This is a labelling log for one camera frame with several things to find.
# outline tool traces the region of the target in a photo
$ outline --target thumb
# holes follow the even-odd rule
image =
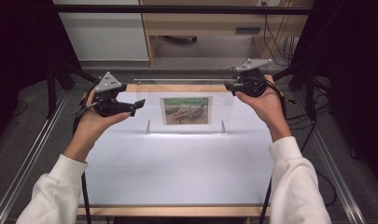
[[[122,122],[123,120],[129,118],[131,116],[130,112],[119,113],[110,117],[107,117],[107,124],[108,126],[112,126],[113,124],[117,124]]]
[[[235,96],[247,105],[250,103],[250,101],[253,101],[253,97],[250,97],[241,91],[237,91]]]

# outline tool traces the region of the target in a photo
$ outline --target clear acrylic panel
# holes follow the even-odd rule
[[[145,133],[227,134],[233,97],[224,80],[138,79],[137,100],[146,99],[140,120]]]

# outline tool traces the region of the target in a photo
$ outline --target aluminum frame rail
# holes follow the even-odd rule
[[[293,95],[294,98],[297,100],[297,103],[301,111],[305,113],[302,97],[298,95],[296,91],[293,91]],[[329,153],[328,147],[316,126],[314,128],[313,141],[316,145],[316,148],[318,149],[320,159],[322,160],[329,174],[330,180],[332,181],[337,190],[340,202],[343,205],[343,210],[348,216],[349,221],[352,224],[365,224],[366,220],[364,219],[364,216],[362,215],[359,207],[357,206],[357,202],[355,201],[351,190],[348,188],[348,185],[343,179],[343,175],[341,174],[334,159]]]
[[[224,6],[130,6],[130,5],[33,5],[36,9],[62,13],[186,13],[186,14],[257,14],[324,15],[329,9],[311,7],[224,7]]]
[[[43,146],[46,144],[46,141],[49,138],[49,134],[51,133],[58,117],[63,110],[63,106],[66,102],[66,99],[69,95],[70,91],[63,91],[61,94],[55,113],[52,115],[51,118],[46,119],[45,124],[43,125],[42,130],[40,131],[39,135],[37,136],[34,144],[32,145],[31,149],[28,152],[24,162],[20,170],[17,172],[14,180],[10,184],[5,196],[3,197],[2,201],[0,202],[0,224],[4,223],[8,213],[10,212],[14,202],[17,200],[22,187],[28,178],[29,174],[31,173],[37,157],[39,156],[40,152],[43,149]]]

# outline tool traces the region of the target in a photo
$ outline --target gray floor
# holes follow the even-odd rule
[[[143,63],[121,63],[119,68],[111,69],[112,74],[124,82],[130,82],[134,78],[230,78],[230,68],[240,65],[247,58],[257,58],[250,37],[204,37],[199,36],[196,43],[188,40],[161,38],[158,45],[157,60],[154,66]],[[263,67],[269,73],[274,74],[283,69],[275,63]],[[107,66],[96,67],[88,70],[94,76],[101,76],[107,71]],[[295,99],[295,95],[303,96],[303,91],[292,94],[287,88],[290,77],[277,82],[277,86],[285,91],[288,99]],[[59,117],[57,124],[49,135],[32,172],[23,185],[17,201],[8,215],[8,222],[13,223],[24,206],[30,201],[31,190],[35,181],[44,173],[49,172],[58,155],[63,152],[71,137],[73,125],[73,113],[77,110],[77,102],[82,92],[89,87],[88,83],[75,77],[78,84],[70,92],[66,106]],[[2,131],[0,138],[0,201],[15,174],[20,169],[32,143],[40,132],[47,115],[47,85],[44,81],[28,87],[20,92],[20,100],[28,104],[26,110],[11,119],[10,123]],[[327,104],[327,97],[320,97],[316,106]],[[19,104],[17,113],[24,109],[24,104]],[[302,111],[298,105],[287,107],[288,117],[298,116]],[[299,146],[304,142],[309,128],[305,122],[292,125]],[[338,164],[348,187],[361,210],[367,223],[378,223],[378,183],[372,175],[368,165],[364,161],[351,158],[349,146],[338,126],[335,118],[329,112],[318,116],[316,128],[322,135],[330,154]],[[328,175],[325,166],[320,160],[317,145],[310,139],[303,151],[315,168]],[[325,202],[332,198],[329,184],[319,177],[319,189],[324,196]],[[328,207],[333,223],[350,223],[347,215],[338,200]]]

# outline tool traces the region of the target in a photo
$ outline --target gray triangular mount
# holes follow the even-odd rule
[[[121,87],[121,82],[119,82],[115,77],[113,77],[110,74],[110,72],[107,72],[101,79],[101,82],[98,84],[96,91],[110,91],[119,87]]]
[[[236,67],[236,70],[239,72],[249,71],[266,63],[271,63],[272,61],[271,59],[247,59],[241,66]]]

